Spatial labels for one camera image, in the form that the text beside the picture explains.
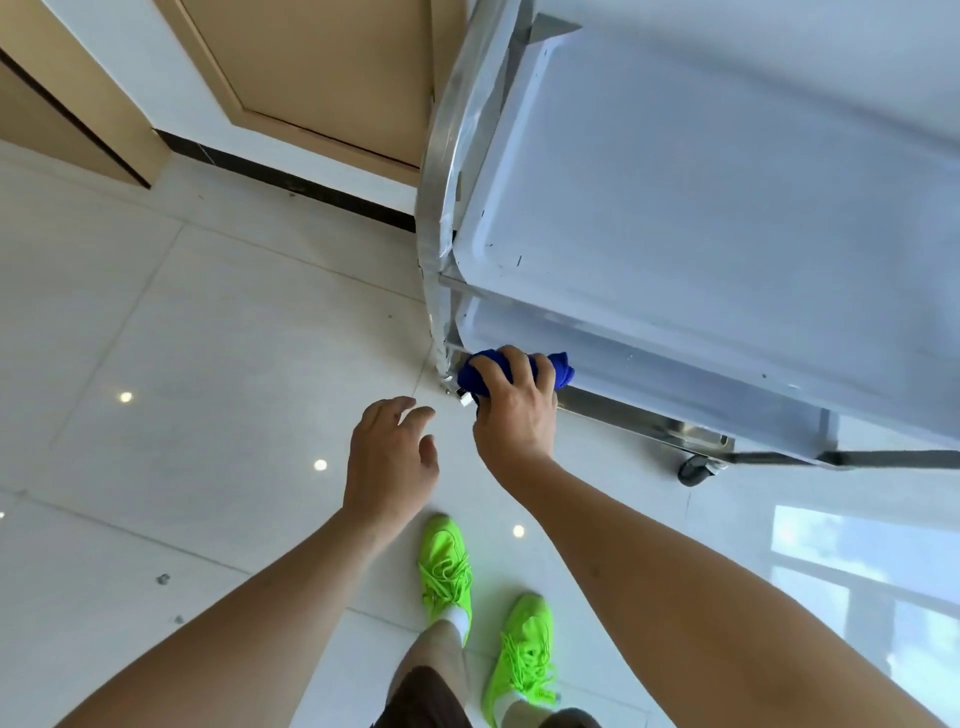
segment window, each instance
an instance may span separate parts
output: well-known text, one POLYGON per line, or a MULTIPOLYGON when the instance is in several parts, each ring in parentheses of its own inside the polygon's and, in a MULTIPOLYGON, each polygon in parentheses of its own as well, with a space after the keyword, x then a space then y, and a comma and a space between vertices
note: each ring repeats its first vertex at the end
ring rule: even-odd
POLYGON ((960 533, 779 505, 773 550, 960 604, 960 533))
POLYGON ((770 580, 840 637, 845 635, 850 609, 849 589, 785 567, 774 567, 770 580))
POLYGON ((890 677, 950 728, 960 728, 960 620, 898 602, 890 677))

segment hand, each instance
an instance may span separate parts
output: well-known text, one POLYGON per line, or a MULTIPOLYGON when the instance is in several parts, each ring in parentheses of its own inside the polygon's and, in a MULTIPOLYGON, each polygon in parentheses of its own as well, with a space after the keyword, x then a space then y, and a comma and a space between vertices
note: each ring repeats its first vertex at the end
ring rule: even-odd
POLYGON ((473 439, 493 477, 504 482, 509 469, 531 460, 553 457, 553 435, 557 427, 557 395, 553 385, 557 373, 543 354, 534 354, 537 381, 527 355, 517 347, 501 350, 510 362, 514 383, 486 356, 470 363, 483 377, 490 397, 480 398, 473 439))
POLYGON ((412 397, 374 402, 350 439, 343 511, 372 527, 382 546, 420 512, 440 476, 433 435, 421 437, 434 410, 418 407, 400 421, 416 403, 412 397))

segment neon green sneaker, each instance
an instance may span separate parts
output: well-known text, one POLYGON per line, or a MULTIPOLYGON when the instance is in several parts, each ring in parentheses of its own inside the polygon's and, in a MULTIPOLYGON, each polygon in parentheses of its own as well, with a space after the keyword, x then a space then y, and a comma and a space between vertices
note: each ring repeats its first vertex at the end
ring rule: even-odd
POLYGON ((523 595, 504 622, 503 646, 483 693, 483 716, 497 728, 493 703, 505 692, 517 691, 532 705, 553 708, 557 695, 546 685, 554 679, 550 665, 553 651, 553 615, 540 595, 523 595))
MULTIPOLYGON (((430 623, 433 624, 451 604, 463 608, 473 623, 473 609, 470 607, 473 571, 464 535, 449 516, 438 514, 427 522, 417 565, 423 584, 423 605, 430 623)), ((466 641, 467 635, 464 635, 464 643, 466 641)))

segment wooden door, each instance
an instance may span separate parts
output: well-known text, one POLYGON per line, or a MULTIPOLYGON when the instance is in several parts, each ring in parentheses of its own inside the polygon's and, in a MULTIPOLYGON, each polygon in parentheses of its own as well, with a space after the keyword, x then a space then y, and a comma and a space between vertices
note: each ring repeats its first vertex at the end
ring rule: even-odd
POLYGON ((0 113, 0 139, 115 180, 138 182, 3 63, 0 63, 0 109, 3 110, 0 113))
POLYGON ((416 183, 466 0, 156 0, 230 120, 416 183))
POLYGON ((170 157, 43 0, 0 0, 0 139, 148 187, 170 157))

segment stainless steel stand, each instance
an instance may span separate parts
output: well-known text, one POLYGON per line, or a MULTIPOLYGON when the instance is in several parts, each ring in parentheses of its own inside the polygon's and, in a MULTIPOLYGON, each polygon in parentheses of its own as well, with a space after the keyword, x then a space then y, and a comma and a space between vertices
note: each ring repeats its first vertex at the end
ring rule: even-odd
MULTIPOLYGON (((453 259, 454 229, 490 144, 516 65, 530 39, 533 3, 478 0, 443 96, 434 109, 417 195, 417 246, 433 340, 431 358, 441 382, 457 393, 465 353, 454 311, 463 295, 496 294, 466 283, 453 259)), ((562 32, 563 21, 556 21, 562 32)), ((735 452, 732 437, 688 425, 575 387, 559 393, 560 407, 622 427, 691 454, 678 472, 697 485, 729 465, 817 465, 831 469, 960 469, 954 450, 826 451, 810 462, 775 452, 735 452)))

